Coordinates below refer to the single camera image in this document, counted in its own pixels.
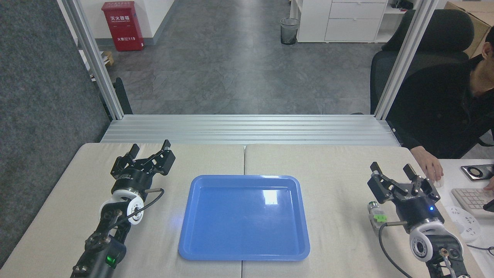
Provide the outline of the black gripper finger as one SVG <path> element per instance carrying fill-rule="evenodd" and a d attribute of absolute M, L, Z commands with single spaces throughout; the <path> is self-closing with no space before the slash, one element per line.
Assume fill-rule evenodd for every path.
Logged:
<path fill-rule="evenodd" d="M 418 175 L 411 164 L 406 164 L 403 167 L 403 170 L 411 181 L 411 189 L 408 189 L 407 193 L 410 193 L 413 197 L 417 197 L 423 193 L 425 197 L 428 197 L 433 201 L 440 200 L 440 195 L 437 192 L 434 183 L 430 182 L 428 178 L 422 178 L 422 176 Z"/>
<path fill-rule="evenodd" d="M 136 169 L 147 174 L 168 175 L 175 161 L 175 155 L 170 147 L 169 140 L 165 140 L 160 151 L 148 158 L 136 160 Z"/>
<path fill-rule="evenodd" d="M 372 193 L 376 197 L 377 202 L 383 204 L 384 202 L 395 198 L 395 191 L 399 191 L 401 194 L 406 195 L 405 185 L 397 183 L 397 181 L 388 178 L 382 172 L 377 162 L 372 162 L 370 165 L 372 175 L 367 185 L 371 189 Z"/>
<path fill-rule="evenodd" d="M 128 153 L 126 153 L 123 157 L 117 157 L 111 169 L 111 174 L 120 174 L 125 168 L 133 166 L 139 150 L 139 146 L 137 144 L 133 144 Z"/>

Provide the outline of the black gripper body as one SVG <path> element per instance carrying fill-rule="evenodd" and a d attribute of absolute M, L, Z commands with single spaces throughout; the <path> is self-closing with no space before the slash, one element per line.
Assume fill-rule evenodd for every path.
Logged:
<path fill-rule="evenodd" d="M 151 188 L 154 173 L 145 172 L 134 168 L 123 169 L 113 177 L 116 179 L 112 193 L 116 190 L 133 190 L 139 194 L 146 194 L 145 190 Z"/>
<path fill-rule="evenodd" d="M 444 218 L 435 205 L 438 200 L 439 194 L 432 194 L 430 198 L 423 193 L 417 196 L 398 193 L 397 215 L 401 221 L 407 222 L 405 231 L 411 232 L 415 227 L 434 220 L 444 223 Z"/>

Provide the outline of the person's right hand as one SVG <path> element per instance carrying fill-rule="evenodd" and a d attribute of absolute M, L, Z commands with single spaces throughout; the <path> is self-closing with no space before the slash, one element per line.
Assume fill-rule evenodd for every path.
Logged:
<path fill-rule="evenodd" d="M 443 168 L 438 158 L 429 153 L 423 146 L 411 148 L 409 151 L 431 182 L 441 181 Z"/>

